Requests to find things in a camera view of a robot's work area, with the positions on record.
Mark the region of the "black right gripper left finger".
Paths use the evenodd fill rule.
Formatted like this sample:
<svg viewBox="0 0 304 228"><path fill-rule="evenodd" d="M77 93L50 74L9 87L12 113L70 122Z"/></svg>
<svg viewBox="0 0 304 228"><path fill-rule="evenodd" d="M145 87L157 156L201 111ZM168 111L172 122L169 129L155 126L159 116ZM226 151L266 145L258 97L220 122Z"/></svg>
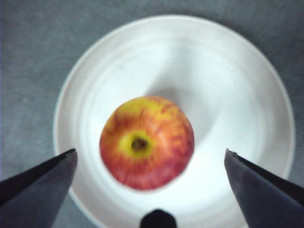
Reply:
<svg viewBox="0 0 304 228"><path fill-rule="evenodd" d="M71 187L77 152L70 149L0 183L2 228L50 228Z"/></svg>

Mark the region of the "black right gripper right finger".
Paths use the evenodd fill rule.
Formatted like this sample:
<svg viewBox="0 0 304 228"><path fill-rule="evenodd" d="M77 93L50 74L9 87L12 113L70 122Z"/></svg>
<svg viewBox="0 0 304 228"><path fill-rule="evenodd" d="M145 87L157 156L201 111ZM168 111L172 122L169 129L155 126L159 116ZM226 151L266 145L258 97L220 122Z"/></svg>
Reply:
<svg viewBox="0 0 304 228"><path fill-rule="evenodd" d="M230 150L226 150L224 165L232 191L250 228L304 226L303 187Z"/></svg>

